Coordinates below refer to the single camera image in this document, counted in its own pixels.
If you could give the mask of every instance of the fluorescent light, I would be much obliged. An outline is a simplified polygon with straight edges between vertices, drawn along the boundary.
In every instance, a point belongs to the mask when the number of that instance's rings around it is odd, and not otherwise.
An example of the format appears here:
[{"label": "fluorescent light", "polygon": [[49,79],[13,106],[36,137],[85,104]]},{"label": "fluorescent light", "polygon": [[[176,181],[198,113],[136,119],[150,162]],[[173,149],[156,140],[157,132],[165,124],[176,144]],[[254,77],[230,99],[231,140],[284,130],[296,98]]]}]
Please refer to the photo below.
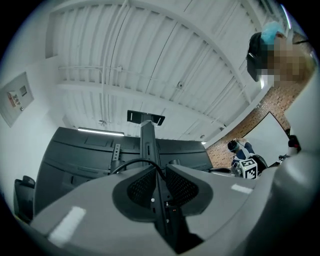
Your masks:
[{"label": "fluorescent light", "polygon": [[262,76],[260,78],[260,83],[261,83],[261,89],[263,89],[263,87],[265,87],[265,80]]},{"label": "fluorescent light", "polygon": [[80,132],[87,132],[93,134],[105,134],[105,135],[115,135],[115,136],[125,136],[123,132],[118,131],[108,131],[108,130],[96,130],[96,129],[89,129],[89,128],[82,128],[79,127],[78,131]]},{"label": "fluorescent light", "polygon": [[280,5],[281,5],[281,7],[282,7],[282,9],[284,11],[284,14],[285,14],[285,17],[286,17],[286,21],[288,22],[288,25],[289,25],[289,29],[291,29],[291,21],[289,19],[288,12],[287,12],[287,10],[286,10],[286,8],[284,7],[283,4],[280,4]]}]

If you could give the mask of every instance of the ceiling beam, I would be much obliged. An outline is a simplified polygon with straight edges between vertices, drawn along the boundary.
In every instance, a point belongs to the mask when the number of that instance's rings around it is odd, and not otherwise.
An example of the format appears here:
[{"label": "ceiling beam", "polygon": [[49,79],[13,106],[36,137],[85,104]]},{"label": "ceiling beam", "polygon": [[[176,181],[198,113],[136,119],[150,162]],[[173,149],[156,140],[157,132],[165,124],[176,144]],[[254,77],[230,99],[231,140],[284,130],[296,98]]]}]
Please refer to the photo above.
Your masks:
[{"label": "ceiling beam", "polygon": [[243,7],[246,9],[247,13],[249,14],[256,30],[260,32],[262,30],[263,24],[260,21],[257,12],[255,11],[255,7],[253,6],[252,1],[251,0],[240,0],[240,3],[243,5]]},{"label": "ceiling beam", "polygon": [[[246,1],[247,3],[244,3],[244,4],[250,7],[251,4],[249,4],[249,0],[246,0]],[[122,5],[123,2],[124,0],[69,0],[67,2],[64,2],[56,6],[54,9],[52,9],[51,12],[52,13],[62,12],[62,11],[69,10],[70,8],[79,8],[79,7],[83,7],[86,5],[93,5],[93,4]],[[184,10],[178,9],[174,7],[172,4],[164,1],[150,2],[150,0],[130,0],[130,4],[132,6],[136,6],[139,8],[160,13],[173,20],[176,20],[179,23],[183,24],[185,27],[195,32],[204,41],[206,41],[226,63],[226,65],[234,75],[235,79],[239,82],[239,85],[242,88],[242,92],[244,94],[246,101],[249,104],[251,104],[252,100],[248,92],[246,91],[246,82],[242,74],[240,73],[239,68],[234,65],[235,62],[233,61],[233,58],[228,54],[227,49],[224,48],[222,44],[220,44],[220,42],[212,33],[208,25],[198,20],[195,20],[190,14],[184,12]],[[251,10],[252,10],[252,14],[255,14],[255,16],[257,17],[256,13],[253,11],[252,8],[249,11],[251,12]]]},{"label": "ceiling beam", "polygon": [[[57,85],[57,87],[63,90],[82,90],[85,92],[101,93],[102,86],[101,86],[101,83],[96,83],[96,82],[62,81]],[[193,116],[194,118],[205,121],[206,123],[215,127],[223,127],[223,128],[226,127],[222,122],[208,115],[200,113],[196,110],[193,110],[189,107],[183,106],[176,102],[173,102],[164,98],[160,98],[151,94],[146,94],[144,92],[134,91],[128,88],[107,85],[107,84],[104,86],[104,92],[109,95],[120,96],[120,97],[130,98],[130,99],[133,98],[141,102],[147,101],[152,104],[156,104],[156,105],[160,105],[162,107],[168,108],[172,111],[182,112],[187,116]]]}]

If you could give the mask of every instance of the black mount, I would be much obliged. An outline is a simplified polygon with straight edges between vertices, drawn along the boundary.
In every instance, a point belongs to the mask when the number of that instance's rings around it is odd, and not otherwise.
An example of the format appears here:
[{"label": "black mount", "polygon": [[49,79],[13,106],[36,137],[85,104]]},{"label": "black mount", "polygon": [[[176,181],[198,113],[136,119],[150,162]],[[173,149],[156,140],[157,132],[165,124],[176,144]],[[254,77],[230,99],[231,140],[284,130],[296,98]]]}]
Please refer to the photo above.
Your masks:
[{"label": "black mount", "polygon": [[[154,124],[160,126],[164,119],[162,115],[127,112],[128,122],[141,125],[140,157],[158,166],[161,163]],[[176,159],[162,168],[166,181],[155,167],[149,166],[120,182],[113,191],[114,204],[122,214],[134,221],[154,222],[156,230],[178,254],[203,242],[189,232],[185,217],[200,214],[213,197],[207,183],[181,171],[179,166]]]}]

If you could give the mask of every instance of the electrical panel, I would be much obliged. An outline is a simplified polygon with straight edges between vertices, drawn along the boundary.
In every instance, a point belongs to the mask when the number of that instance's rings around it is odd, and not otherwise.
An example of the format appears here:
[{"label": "electrical panel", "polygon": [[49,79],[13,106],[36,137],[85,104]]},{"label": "electrical panel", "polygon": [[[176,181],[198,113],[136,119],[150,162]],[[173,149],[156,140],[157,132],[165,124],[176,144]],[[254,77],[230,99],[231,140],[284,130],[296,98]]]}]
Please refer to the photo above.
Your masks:
[{"label": "electrical panel", "polygon": [[12,127],[21,113],[34,100],[27,73],[22,73],[0,90],[0,113]]}]

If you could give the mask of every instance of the brick wall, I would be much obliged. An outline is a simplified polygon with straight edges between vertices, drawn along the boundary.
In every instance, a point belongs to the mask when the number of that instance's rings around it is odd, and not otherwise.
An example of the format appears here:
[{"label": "brick wall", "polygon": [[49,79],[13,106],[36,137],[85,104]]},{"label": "brick wall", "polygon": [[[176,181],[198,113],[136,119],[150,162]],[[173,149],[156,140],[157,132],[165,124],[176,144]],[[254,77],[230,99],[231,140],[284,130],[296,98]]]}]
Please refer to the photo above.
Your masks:
[{"label": "brick wall", "polygon": [[[295,34],[293,41],[304,40]],[[306,52],[311,51],[308,44],[301,44]],[[239,123],[226,136],[207,148],[213,167],[229,167],[233,160],[233,153],[229,152],[227,144],[235,138],[242,138],[251,131],[269,112],[278,120],[283,129],[290,128],[284,112],[289,108],[306,84],[292,82],[275,82],[257,108],[255,108],[241,123]]]}]

